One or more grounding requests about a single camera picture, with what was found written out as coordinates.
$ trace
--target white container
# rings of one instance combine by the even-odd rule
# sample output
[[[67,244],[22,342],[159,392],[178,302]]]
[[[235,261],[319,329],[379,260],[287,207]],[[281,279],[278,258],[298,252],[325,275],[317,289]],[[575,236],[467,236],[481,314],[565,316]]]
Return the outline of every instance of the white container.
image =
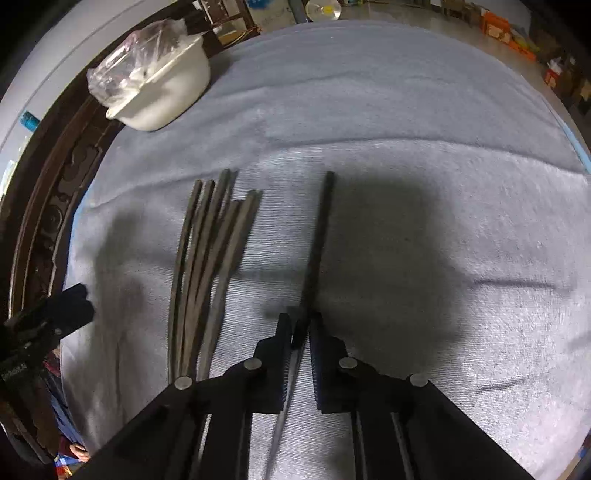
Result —
[[[169,124],[201,96],[209,84],[211,71],[203,51],[203,36],[154,73],[127,102],[107,110],[131,128],[152,131]]]

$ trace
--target bundle of chopsticks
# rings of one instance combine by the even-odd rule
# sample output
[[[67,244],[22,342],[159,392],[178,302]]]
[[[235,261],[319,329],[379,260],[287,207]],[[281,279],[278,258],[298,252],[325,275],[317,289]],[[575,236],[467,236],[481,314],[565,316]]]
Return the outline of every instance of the bundle of chopsticks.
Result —
[[[209,377],[230,278],[242,258],[259,199],[259,192],[251,190],[244,200],[232,200],[232,183],[232,173],[224,170],[217,184],[197,180],[189,197],[170,295],[169,382],[182,375]]]

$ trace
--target hand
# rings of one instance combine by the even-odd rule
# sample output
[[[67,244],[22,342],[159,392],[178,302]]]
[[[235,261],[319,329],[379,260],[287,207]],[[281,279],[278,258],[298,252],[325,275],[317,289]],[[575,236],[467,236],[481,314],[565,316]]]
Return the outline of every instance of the hand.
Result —
[[[88,460],[90,460],[90,455],[89,453],[86,451],[86,449],[78,444],[78,443],[72,443],[70,445],[70,451],[76,455],[76,458],[78,458],[79,461],[86,463]]]

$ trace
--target white wall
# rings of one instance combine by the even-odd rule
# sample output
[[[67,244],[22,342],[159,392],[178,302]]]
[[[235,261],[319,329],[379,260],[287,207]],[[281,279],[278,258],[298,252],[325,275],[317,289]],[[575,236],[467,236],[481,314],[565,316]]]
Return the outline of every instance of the white wall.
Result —
[[[531,13],[519,0],[472,0],[474,3],[490,10],[499,17],[506,18],[509,23],[519,25],[530,31]]]
[[[173,0],[81,0],[47,32],[0,102],[0,176],[30,137],[24,110],[41,119],[64,88],[107,45]]]

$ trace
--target dark wood frame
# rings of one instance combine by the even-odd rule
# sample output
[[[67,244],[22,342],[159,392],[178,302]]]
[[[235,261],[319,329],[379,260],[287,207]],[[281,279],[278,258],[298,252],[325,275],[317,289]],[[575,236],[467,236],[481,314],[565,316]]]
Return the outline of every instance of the dark wood frame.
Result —
[[[125,37],[156,20],[184,18],[204,33],[208,57],[222,50],[203,11],[178,0],[113,41],[66,87],[32,135],[0,206],[0,314],[6,320],[62,288],[74,212],[94,178],[119,121],[90,95],[86,70]]]

